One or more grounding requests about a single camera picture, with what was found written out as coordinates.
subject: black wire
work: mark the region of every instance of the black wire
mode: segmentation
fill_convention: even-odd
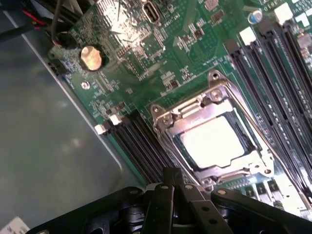
[[[49,12],[53,13],[56,9],[56,2],[52,0],[35,0],[41,6],[46,8]],[[71,12],[65,7],[61,8],[59,18],[67,24],[74,25],[80,19],[80,16],[77,16],[75,13]]]
[[[35,25],[27,24],[18,28],[11,29],[9,31],[0,33],[0,43],[5,42],[7,40],[11,40],[13,38],[19,37],[24,33],[35,30]]]
[[[51,25],[51,39],[52,42],[56,45],[59,44],[58,39],[57,39],[57,24],[58,24],[58,20],[59,20],[59,15],[60,15],[60,11],[61,8],[64,4],[65,0],[58,0],[57,2],[57,6],[55,8],[55,13],[54,13],[54,17],[52,20],[52,25]]]

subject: red wire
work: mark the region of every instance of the red wire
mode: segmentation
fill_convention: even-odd
[[[28,17],[30,17],[33,21],[37,22],[38,24],[41,25],[45,25],[45,23],[39,19],[37,19],[36,17],[34,17],[32,14],[30,14],[28,11],[22,10],[22,12],[27,15]]]

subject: motherboard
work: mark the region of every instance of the motherboard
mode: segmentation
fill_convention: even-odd
[[[310,23],[309,0],[98,0],[49,65],[147,182],[177,166],[309,218]]]

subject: cable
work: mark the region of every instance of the cable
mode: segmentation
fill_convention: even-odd
[[[57,39],[56,30],[57,30],[57,24],[58,24],[58,20],[59,20],[60,10],[61,10],[64,2],[65,2],[65,0],[58,0],[57,6],[55,8],[54,17],[52,20],[51,39],[52,39],[52,42],[54,45],[60,45],[60,43],[58,42],[58,39]]]
[[[35,0],[41,6],[46,8],[49,12],[55,12],[57,3],[51,0]],[[59,19],[64,21],[64,23],[74,25],[80,19],[75,13],[71,12],[70,10],[66,9],[65,7],[61,7]]]
[[[31,23],[31,24],[27,24],[27,25],[0,33],[0,43],[19,37],[20,35],[24,33],[27,33],[36,29],[41,29],[41,28],[42,28],[42,25],[34,25]]]
[[[37,19],[35,16],[33,16],[31,13],[29,13],[28,11],[26,10],[22,10],[22,12],[27,15],[29,18],[31,18],[34,22],[38,23],[38,24],[41,24],[41,25],[46,25],[45,22]]]

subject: white label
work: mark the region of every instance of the white label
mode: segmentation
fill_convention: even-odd
[[[312,8],[310,8],[309,10],[306,11],[307,16],[312,15]]]
[[[251,42],[257,39],[251,27],[245,28],[239,34],[245,45],[250,45]]]
[[[8,225],[6,225],[0,234],[25,234],[29,231],[29,227],[19,217],[15,217]]]
[[[274,12],[280,25],[283,25],[285,21],[290,20],[293,17],[293,13],[288,3],[280,5],[274,10]]]
[[[304,27],[307,27],[310,25],[306,13],[302,13],[301,15],[297,16],[295,19],[297,22],[301,21]]]

